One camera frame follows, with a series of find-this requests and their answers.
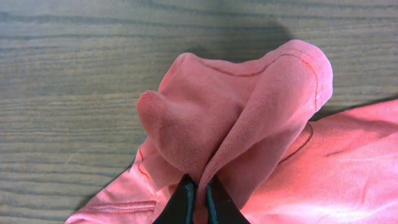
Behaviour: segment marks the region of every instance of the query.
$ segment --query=seam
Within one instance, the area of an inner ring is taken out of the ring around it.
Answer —
[[[144,175],[145,178],[148,180],[148,183],[149,183],[149,185],[150,185],[150,189],[152,190],[152,194],[153,194],[153,195],[156,195],[156,192],[155,192],[155,190],[154,190],[154,186],[152,186],[152,184],[151,184],[151,183],[152,183],[152,179],[149,177],[148,174],[146,174],[144,171],[141,170],[141,164],[142,164],[142,162],[144,162],[144,156],[142,155],[141,147],[142,147],[142,146],[140,146],[140,147],[138,148],[138,153],[139,153],[140,156],[142,157],[142,160],[141,160],[140,164],[138,164],[137,169],[138,169],[138,171],[139,171],[142,175]]]
[[[261,72],[263,72],[263,71],[265,71],[271,64],[273,64],[276,60],[278,60],[279,58],[281,58],[282,56],[291,56],[291,57],[297,57],[298,59],[300,59],[303,63],[305,63],[310,69],[311,69],[311,71],[314,73],[314,75],[315,75],[315,81],[316,81],[316,83],[317,83],[317,86],[316,86],[316,89],[315,89],[315,102],[314,102],[314,104],[315,104],[315,111],[318,109],[317,108],[317,97],[318,97],[318,75],[317,75],[317,73],[315,72],[315,70],[311,67],[311,65],[306,61],[306,60],[304,60],[303,58],[301,58],[301,57],[299,57],[299,56],[297,56],[297,55],[294,55],[294,54],[280,54],[275,60],[273,60],[270,64],[268,64],[266,67],[265,67],[265,69],[263,69],[263,70],[261,70]],[[220,154],[220,156],[218,157],[218,159],[217,159],[217,161],[215,162],[215,164],[218,164],[219,162],[220,162],[220,158],[222,158],[222,157],[224,157],[224,155],[226,154],[226,151],[223,151],[221,154]],[[215,171],[215,166],[214,166],[214,168],[211,170],[211,173],[215,173],[216,171]]]
[[[155,210],[155,208],[148,208],[145,210],[139,210],[139,211],[131,211],[131,212],[104,212],[104,211],[98,211],[98,210],[85,210],[85,211],[81,211],[79,213],[99,213],[101,212],[101,214],[112,214],[112,215],[128,215],[128,214],[133,214],[133,213],[140,213],[140,212],[153,212]]]
[[[116,210],[129,210],[129,209],[140,209],[140,208],[152,208],[156,204],[156,201],[140,201],[140,202],[124,202],[124,203],[109,203],[104,205],[92,205],[87,209],[90,210],[105,210],[105,209],[116,209]]]
[[[323,70],[322,70],[321,66],[319,66],[318,62],[314,59],[314,57],[312,57],[310,54],[308,54],[308,53],[306,53],[306,52],[304,52],[304,51],[302,51],[302,50],[294,49],[294,48],[284,50],[277,58],[275,58],[274,60],[272,60],[271,62],[269,62],[267,65],[265,65],[265,66],[264,66],[262,69],[260,69],[258,72],[249,73],[249,74],[244,74],[244,75],[234,75],[234,74],[232,74],[232,73],[230,73],[230,72],[227,72],[227,71],[224,71],[224,70],[222,70],[222,69],[219,69],[219,68],[213,67],[213,66],[211,66],[211,65],[205,64],[205,63],[203,63],[202,61],[200,61],[200,62],[201,62],[202,65],[204,65],[204,66],[206,66],[206,67],[208,67],[208,68],[211,68],[211,69],[213,69],[213,70],[215,70],[215,71],[217,71],[217,72],[224,73],[224,74],[226,74],[226,75],[231,75],[231,76],[234,76],[234,77],[251,77],[251,76],[259,75],[260,73],[262,73],[262,72],[264,72],[265,70],[267,70],[267,68],[268,68],[269,66],[271,66],[276,60],[280,59],[282,56],[292,56],[292,57],[296,57],[296,58],[298,58],[299,60],[301,60],[304,64],[306,64],[306,65],[311,69],[311,71],[314,73],[314,75],[315,75],[315,79],[316,79],[317,86],[316,86],[316,90],[315,90],[315,102],[314,102],[314,104],[315,104],[315,111],[317,111],[317,110],[318,110],[318,94],[319,94],[319,92],[320,92],[320,90],[319,90],[319,77],[318,77],[318,75],[317,75],[315,69],[313,69],[313,67],[311,66],[311,64],[308,63],[304,58],[299,57],[298,55],[295,55],[295,54],[289,54],[289,53],[287,53],[287,52],[290,51],[290,50],[298,51],[298,52],[303,53],[303,54],[305,54],[306,56],[310,57],[311,59],[313,59],[313,61],[314,61],[314,62],[316,63],[316,65],[318,66],[318,68],[319,68],[319,70],[320,70],[320,72],[321,72],[321,75],[324,76],[324,73],[323,73]]]
[[[290,155],[288,155],[285,159],[282,159],[280,162],[278,162],[277,166],[279,166],[281,163],[287,161],[288,159],[290,159],[291,157],[293,157],[294,155],[296,155],[296,153],[298,153],[299,151],[301,151],[306,145],[308,145],[308,143],[311,141],[314,131],[313,131],[313,127],[310,123],[307,123],[308,126],[310,127],[310,136],[308,137],[308,139],[300,146],[298,147],[293,153],[291,153]]]

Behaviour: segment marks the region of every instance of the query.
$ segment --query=wooden surface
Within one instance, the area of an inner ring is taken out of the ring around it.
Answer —
[[[134,159],[135,102],[182,52],[241,62],[319,46],[319,116],[398,94],[396,0],[0,1],[0,223],[63,223]]]

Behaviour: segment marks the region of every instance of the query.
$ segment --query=black object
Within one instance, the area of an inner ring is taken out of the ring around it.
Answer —
[[[196,185],[189,174],[178,183],[166,207],[153,224],[192,224]]]
[[[189,174],[185,174],[154,224],[193,224],[195,190],[195,182]],[[250,224],[234,204],[217,176],[214,176],[207,186],[206,204],[209,224]]]
[[[250,224],[242,215],[217,176],[207,185],[206,203],[209,224]]]

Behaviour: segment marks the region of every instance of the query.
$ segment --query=cotton fabric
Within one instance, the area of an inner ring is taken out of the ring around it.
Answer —
[[[137,102],[148,138],[132,167],[66,223],[152,223],[185,173],[195,223],[215,174],[251,223],[397,223],[398,101],[309,123],[332,76],[300,40],[244,63],[180,55]]]

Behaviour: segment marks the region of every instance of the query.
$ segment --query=wood grain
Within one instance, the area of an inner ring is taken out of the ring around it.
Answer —
[[[0,1],[0,223],[63,223],[127,168],[135,102],[182,52],[234,62],[290,39],[325,51],[319,116],[396,98],[396,0]]]

